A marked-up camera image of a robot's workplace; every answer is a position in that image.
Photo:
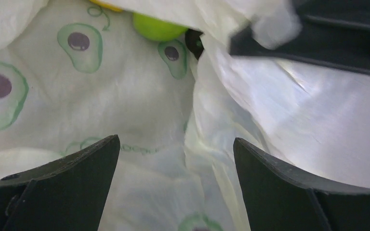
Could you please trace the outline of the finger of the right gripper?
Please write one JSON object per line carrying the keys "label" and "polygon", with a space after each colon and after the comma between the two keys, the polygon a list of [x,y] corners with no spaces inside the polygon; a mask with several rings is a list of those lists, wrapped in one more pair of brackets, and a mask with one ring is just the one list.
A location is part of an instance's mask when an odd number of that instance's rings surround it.
{"label": "finger of the right gripper", "polygon": [[246,27],[232,36],[232,56],[277,57],[370,75],[370,0],[294,0],[293,39],[266,48]]}

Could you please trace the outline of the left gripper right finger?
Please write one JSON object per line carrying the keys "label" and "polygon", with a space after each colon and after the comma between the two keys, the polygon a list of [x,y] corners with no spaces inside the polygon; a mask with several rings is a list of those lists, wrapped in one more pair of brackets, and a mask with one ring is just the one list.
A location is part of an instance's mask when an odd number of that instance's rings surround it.
{"label": "left gripper right finger", "polygon": [[370,231],[370,188],[329,180],[242,138],[235,164],[253,231]]}

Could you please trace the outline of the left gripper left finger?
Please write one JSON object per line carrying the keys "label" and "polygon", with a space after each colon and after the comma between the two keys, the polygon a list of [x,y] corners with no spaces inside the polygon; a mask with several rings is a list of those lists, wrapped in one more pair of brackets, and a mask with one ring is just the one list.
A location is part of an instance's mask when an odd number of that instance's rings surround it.
{"label": "left gripper left finger", "polygon": [[119,137],[111,135],[0,179],[0,231],[97,230],[119,152]]}

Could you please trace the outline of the light green plastic bag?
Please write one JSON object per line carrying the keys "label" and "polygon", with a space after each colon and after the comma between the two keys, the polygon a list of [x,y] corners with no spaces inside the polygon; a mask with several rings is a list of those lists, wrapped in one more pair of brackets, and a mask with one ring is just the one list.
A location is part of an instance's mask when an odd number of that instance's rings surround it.
{"label": "light green plastic bag", "polygon": [[175,79],[157,43],[128,13],[108,15],[103,60],[78,72],[57,42],[62,26],[100,29],[85,0],[0,0],[0,179],[117,134],[121,158],[99,229],[174,231],[196,212],[247,230],[234,152],[241,137],[311,173],[370,188],[370,78],[291,61],[232,58],[217,36],[234,0],[180,4],[210,33],[208,51]]}

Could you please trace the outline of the bright green fake apple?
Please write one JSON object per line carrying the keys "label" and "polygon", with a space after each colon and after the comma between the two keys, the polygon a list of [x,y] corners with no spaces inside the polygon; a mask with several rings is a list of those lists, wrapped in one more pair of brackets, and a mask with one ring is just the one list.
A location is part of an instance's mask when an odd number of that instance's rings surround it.
{"label": "bright green fake apple", "polygon": [[185,26],[159,20],[140,13],[133,13],[132,23],[137,33],[152,41],[170,41],[181,36],[188,30]]}

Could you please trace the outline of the yellow fake lemon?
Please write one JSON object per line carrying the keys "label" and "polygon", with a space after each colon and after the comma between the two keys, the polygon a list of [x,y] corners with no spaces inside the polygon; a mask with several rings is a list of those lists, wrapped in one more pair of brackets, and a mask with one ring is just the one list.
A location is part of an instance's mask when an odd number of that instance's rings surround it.
{"label": "yellow fake lemon", "polygon": [[112,10],[114,12],[123,12],[123,9],[115,6],[115,5],[112,5],[112,4],[109,4],[109,3],[106,3],[104,2],[103,0],[90,0],[90,2],[92,2],[93,4],[96,4],[98,6],[101,6],[103,8],[106,8],[106,9],[109,9],[109,10]]}

